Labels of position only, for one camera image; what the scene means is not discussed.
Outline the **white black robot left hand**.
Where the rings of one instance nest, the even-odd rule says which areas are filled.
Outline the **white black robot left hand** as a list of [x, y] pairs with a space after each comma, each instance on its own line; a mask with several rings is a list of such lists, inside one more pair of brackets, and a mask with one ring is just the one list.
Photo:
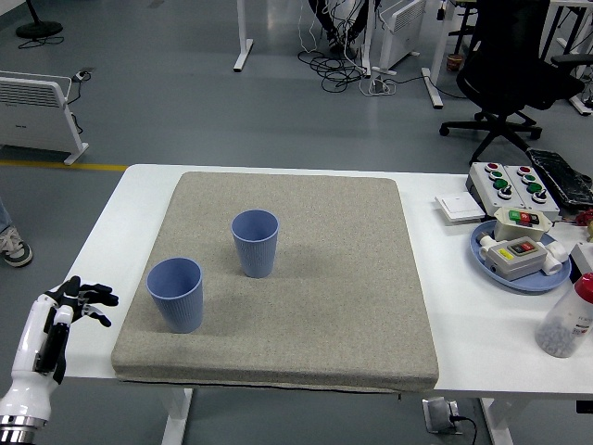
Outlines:
[[34, 301], [12, 365], [11, 387], [1, 400], [2, 441], [10, 434], [31, 434], [47, 423], [51, 394], [66, 371], [71, 326], [84, 317], [111, 326], [98, 304], [116, 307], [119, 297], [111, 287], [84, 283], [76, 275]]

